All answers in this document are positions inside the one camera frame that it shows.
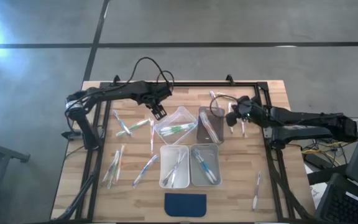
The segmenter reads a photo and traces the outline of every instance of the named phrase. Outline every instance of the wooden tabletop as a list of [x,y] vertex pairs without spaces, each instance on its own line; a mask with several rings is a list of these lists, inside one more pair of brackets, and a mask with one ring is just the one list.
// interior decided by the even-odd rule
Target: wooden tabletop
[[[274,106],[290,109],[281,80],[266,81],[270,90],[270,97]],[[91,86],[99,87],[100,82],[84,82],[83,89]],[[240,97],[254,96],[251,87],[176,87],[173,96],[162,102],[167,113],[172,114],[178,106],[185,106],[195,117],[198,117],[200,106],[209,106],[211,98],[209,91],[220,91]],[[227,111],[227,103],[219,101]],[[142,119],[153,118],[152,113],[144,105],[138,106],[132,100],[117,100],[112,103],[121,119],[130,126]],[[93,114],[88,115],[92,121]],[[219,146],[219,165],[223,182],[214,187],[195,187],[191,185],[180,190],[162,189],[158,182],[160,178],[160,163],[157,161],[145,173],[136,189],[131,183],[139,175],[140,170],[151,158],[150,155],[150,127],[143,126],[133,132],[132,137],[116,137],[121,127],[112,112],[109,117],[106,131],[102,167],[99,183],[108,169],[115,151],[121,144],[126,144],[122,157],[121,176],[118,185],[112,189],[99,188],[94,209],[94,222],[255,222],[277,221],[273,194],[267,168],[264,143],[261,129],[255,124],[246,124],[247,138],[241,134],[241,126],[234,126],[234,134],[224,125],[225,142]],[[196,132],[193,132],[181,144],[190,146],[196,144]],[[82,141],[69,143],[67,153],[83,145]],[[163,141],[157,134],[154,136],[154,152],[160,153]],[[292,192],[300,203],[311,214],[314,213],[314,204],[310,192],[301,152],[297,147],[288,146],[283,150],[288,181]],[[63,165],[62,176],[57,190],[52,218],[61,215],[78,193],[85,163],[84,149],[70,155]],[[252,199],[257,181],[257,173],[262,171],[258,210],[252,211]],[[165,192],[206,194],[207,212],[202,218],[169,217],[164,211]],[[282,192],[283,210],[286,214],[285,200]],[[85,203],[83,214],[86,215],[88,203]]]

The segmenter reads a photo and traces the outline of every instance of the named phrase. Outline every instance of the laptop keyboard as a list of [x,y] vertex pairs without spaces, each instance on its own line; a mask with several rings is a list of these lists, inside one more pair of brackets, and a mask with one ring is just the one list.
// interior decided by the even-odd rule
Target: laptop keyboard
[[326,218],[334,222],[358,223],[358,200],[334,190]]

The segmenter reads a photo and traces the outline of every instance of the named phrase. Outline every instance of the gray floor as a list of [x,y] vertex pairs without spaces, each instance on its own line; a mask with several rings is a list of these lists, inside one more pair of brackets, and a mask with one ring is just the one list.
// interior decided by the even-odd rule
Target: gray floor
[[[103,0],[0,1],[0,44],[92,43]],[[116,0],[100,42],[358,41],[355,0]],[[79,89],[90,49],[0,49],[0,145],[12,161],[0,223],[48,220],[67,142],[64,98]],[[91,80],[128,78],[155,58],[177,80],[283,79],[291,108],[358,117],[358,47],[99,49]],[[142,63],[136,80],[154,79]],[[346,154],[351,156],[349,147]]]

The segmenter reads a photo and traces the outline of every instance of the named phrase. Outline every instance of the plastic bin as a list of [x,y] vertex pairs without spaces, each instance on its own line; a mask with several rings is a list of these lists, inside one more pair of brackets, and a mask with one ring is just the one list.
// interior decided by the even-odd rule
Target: plastic bin
[[[177,163],[178,156],[186,153],[185,158],[178,166],[177,173],[175,174],[175,181],[172,187],[172,179],[168,181],[166,186],[163,185],[163,180],[168,173],[173,169]],[[164,189],[183,189],[190,184],[190,165],[189,165],[189,148],[187,146],[162,146],[160,148],[160,187]]]
[[[177,133],[172,131],[172,134],[168,135],[164,135],[164,133],[162,133],[163,129],[172,128],[183,124],[191,124],[192,127],[186,131],[179,131]],[[156,124],[154,126],[154,131],[157,132],[157,134],[166,144],[179,144],[187,137],[187,135],[189,135],[190,132],[192,132],[192,130],[197,127],[197,124],[197,119],[191,115],[191,113],[186,108],[179,106],[173,114],[167,116],[159,124]]]
[[[201,157],[208,165],[209,169],[217,178],[215,184],[212,184],[207,178],[204,170],[200,167],[200,163],[192,154],[194,149],[200,151]],[[191,167],[191,183],[194,186],[214,186],[222,183],[221,171],[219,168],[219,154],[217,144],[194,144],[190,147],[190,167]]]
[[[224,109],[222,108],[214,108],[212,107],[212,110],[214,110],[214,114],[218,114],[218,115],[223,115],[224,114]],[[207,131],[207,129],[204,127],[203,122],[201,121],[201,117],[200,117],[200,113],[201,112],[205,112],[209,122],[211,123],[211,126],[213,127],[216,135],[218,136],[219,142],[214,142],[211,139],[211,136],[209,135],[209,132]],[[198,109],[198,123],[200,124],[197,127],[197,143],[198,144],[206,144],[206,143],[217,143],[217,144],[222,144],[224,142],[224,138],[223,138],[223,123],[224,123],[224,119],[223,117],[216,117],[211,113],[211,110],[209,109],[209,106],[201,106]]]

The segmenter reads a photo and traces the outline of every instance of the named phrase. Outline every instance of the navy blue cloth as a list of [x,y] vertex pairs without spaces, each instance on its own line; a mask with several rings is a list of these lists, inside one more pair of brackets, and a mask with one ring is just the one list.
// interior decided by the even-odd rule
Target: navy blue cloth
[[165,193],[164,209],[171,217],[203,217],[206,213],[206,195]]

